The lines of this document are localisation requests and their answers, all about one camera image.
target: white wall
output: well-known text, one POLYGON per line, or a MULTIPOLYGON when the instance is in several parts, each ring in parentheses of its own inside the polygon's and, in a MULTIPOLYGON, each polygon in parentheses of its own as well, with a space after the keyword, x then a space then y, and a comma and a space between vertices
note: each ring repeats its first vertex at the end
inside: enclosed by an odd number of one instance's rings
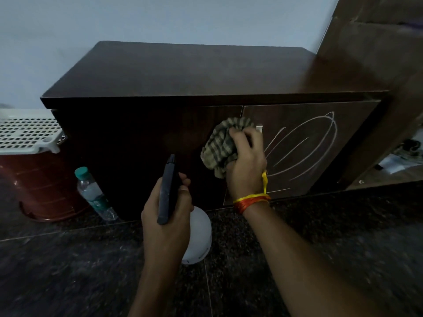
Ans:
POLYGON ((338 0, 1 0, 0 103, 39 96, 97 41, 298 46, 316 52, 338 0))

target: dark granite floor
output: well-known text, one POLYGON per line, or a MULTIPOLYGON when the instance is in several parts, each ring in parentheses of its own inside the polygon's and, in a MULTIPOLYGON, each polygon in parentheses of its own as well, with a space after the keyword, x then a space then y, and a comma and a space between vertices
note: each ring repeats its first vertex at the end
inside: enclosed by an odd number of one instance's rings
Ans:
MULTIPOLYGON (((423 182, 274 203, 351 283, 397 316, 423 316, 423 182)), ((143 266, 140 222, 94 212, 29 221, 0 180, 0 316, 125 316, 143 266)), ((288 316, 246 221, 208 213, 212 249, 182 266, 172 316, 288 316)))

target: left hand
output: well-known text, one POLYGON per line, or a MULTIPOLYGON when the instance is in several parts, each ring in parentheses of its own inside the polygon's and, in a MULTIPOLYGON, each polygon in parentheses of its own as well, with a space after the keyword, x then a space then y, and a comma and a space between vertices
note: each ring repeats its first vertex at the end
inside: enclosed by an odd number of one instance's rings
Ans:
POLYGON ((191 180, 182 173, 179 173, 179 176, 183 186, 179 187, 175 211, 167 224, 157 224, 161 178, 154 186, 141 213, 144 235, 144 267, 149 270, 177 273, 188 247, 189 218, 194 209, 188 190, 191 180))

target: cabinet door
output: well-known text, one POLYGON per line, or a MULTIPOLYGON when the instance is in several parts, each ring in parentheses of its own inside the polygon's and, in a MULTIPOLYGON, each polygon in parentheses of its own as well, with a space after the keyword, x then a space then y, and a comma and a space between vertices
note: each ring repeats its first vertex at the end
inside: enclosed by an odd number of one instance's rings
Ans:
POLYGON ((191 178, 193 204, 222 206, 226 183, 200 159, 214 127, 239 117, 241 106, 146 107, 139 113, 53 111, 104 194, 123 219, 139 219, 170 154, 191 178))
POLYGON ((246 106, 263 125, 272 198, 307 193, 379 101, 246 106))

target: hand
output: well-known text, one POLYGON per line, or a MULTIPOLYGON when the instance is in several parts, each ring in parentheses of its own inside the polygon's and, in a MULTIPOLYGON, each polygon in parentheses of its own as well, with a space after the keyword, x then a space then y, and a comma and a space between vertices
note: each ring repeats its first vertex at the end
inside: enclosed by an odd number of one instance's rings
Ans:
POLYGON ((189 218, 194 209, 188 186, 191 180, 179 173, 183 186, 179 187, 175 211, 165 225, 157 224, 161 178, 151 192, 141 213, 144 235, 144 267, 158 272, 177 273, 187 250, 190 235, 189 218))
POLYGON ((263 193, 262 173, 267 161, 263 150, 263 135, 252 127, 242 131, 229 129, 238 150, 238 159, 226 167, 226 182, 232 199, 263 193))

